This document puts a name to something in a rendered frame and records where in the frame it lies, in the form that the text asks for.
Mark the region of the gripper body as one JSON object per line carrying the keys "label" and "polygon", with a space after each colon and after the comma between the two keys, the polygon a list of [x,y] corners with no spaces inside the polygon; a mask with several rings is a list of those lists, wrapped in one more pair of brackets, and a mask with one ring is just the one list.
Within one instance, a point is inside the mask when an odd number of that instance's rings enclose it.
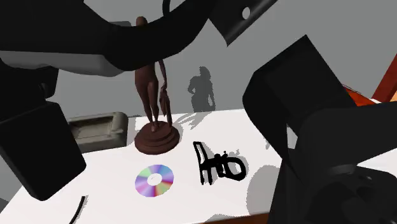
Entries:
{"label": "gripper body", "polygon": [[0,0],[0,50],[101,55],[133,71],[186,48],[218,0],[185,0],[146,25],[104,20],[83,0]]}

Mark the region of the grey rectangular box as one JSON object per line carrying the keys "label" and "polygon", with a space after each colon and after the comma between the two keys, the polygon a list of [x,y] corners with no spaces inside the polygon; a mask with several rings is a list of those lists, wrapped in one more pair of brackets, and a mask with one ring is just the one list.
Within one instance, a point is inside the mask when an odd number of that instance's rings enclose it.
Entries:
{"label": "grey rectangular box", "polygon": [[127,145],[129,118],[125,113],[78,116],[67,122],[82,153]]}

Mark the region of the white top table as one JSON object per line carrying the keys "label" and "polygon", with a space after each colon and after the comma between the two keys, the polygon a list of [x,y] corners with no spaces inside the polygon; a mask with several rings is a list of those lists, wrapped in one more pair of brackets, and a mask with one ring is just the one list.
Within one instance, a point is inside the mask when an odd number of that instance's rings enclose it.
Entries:
{"label": "white top table", "polygon": [[[86,200],[75,224],[196,224],[214,214],[243,216],[259,200],[269,214],[281,171],[281,157],[256,130],[245,109],[197,114],[195,128],[184,126],[178,145],[160,155],[146,155],[135,144],[84,154],[86,169],[45,201],[19,189],[0,213],[0,224],[69,224],[80,199]],[[236,157],[247,169],[241,181],[219,178],[212,168],[200,183],[194,141],[202,142],[209,158],[215,154]],[[145,197],[135,189],[136,176],[146,167],[161,164],[174,173],[171,188],[157,197]],[[359,163],[359,179],[351,190],[370,192],[385,176]]]}

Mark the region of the iridescent compact disc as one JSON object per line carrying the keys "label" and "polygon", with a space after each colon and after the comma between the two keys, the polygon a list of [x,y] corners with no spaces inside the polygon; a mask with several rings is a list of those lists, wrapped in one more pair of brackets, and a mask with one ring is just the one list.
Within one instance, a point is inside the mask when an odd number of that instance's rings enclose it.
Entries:
{"label": "iridescent compact disc", "polygon": [[157,197],[168,191],[174,182],[174,173],[166,165],[155,164],[144,168],[135,180],[136,191],[145,197]]}

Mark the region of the brown standing figure statue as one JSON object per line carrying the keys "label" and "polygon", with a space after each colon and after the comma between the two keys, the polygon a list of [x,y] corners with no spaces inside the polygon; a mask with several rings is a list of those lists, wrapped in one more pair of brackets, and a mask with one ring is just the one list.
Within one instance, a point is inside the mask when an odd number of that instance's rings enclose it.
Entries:
{"label": "brown standing figure statue", "polygon": [[135,85],[148,123],[136,134],[134,143],[138,151],[147,155],[170,151],[180,138],[179,131],[172,126],[165,64],[162,59],[158,64],[164,79],[163,85],[159,85],[154,63],[135,70]]}

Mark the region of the red-brown wooden furniture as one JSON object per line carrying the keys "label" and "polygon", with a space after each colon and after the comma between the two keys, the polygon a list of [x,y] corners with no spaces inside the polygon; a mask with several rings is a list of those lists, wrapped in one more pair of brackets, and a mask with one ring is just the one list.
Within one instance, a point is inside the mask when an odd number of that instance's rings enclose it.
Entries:
{"label": "red-brown wooden furniture", "polygon": [[344,85],[344,88],[357,106],[397,102],[397,54],[370,99],[347,85]]}

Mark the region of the thin black rod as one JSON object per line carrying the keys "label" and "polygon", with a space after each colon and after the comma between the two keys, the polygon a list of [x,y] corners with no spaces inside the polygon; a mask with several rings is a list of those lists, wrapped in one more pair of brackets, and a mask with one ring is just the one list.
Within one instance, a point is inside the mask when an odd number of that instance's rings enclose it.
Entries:
{"label": "thin black rod", "polygon": [[69,222],[69,224],[75,224],[76,220],[78,219],[79,214],[81,213],[81,210],[85,203],[86,197],[87,197],[86,195],[81,197],[78,207],[76,209],[76,212],[74,213],[73,217],[71,218],[71,221]]}

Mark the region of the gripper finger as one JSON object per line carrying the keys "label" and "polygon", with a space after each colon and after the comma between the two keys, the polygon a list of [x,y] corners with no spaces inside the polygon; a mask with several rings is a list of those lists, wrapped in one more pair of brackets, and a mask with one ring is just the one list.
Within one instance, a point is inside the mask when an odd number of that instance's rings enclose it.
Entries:
{"label": "gripper finger", "polygon": [[209,20],[229,46],[277,0],[219,0]]}

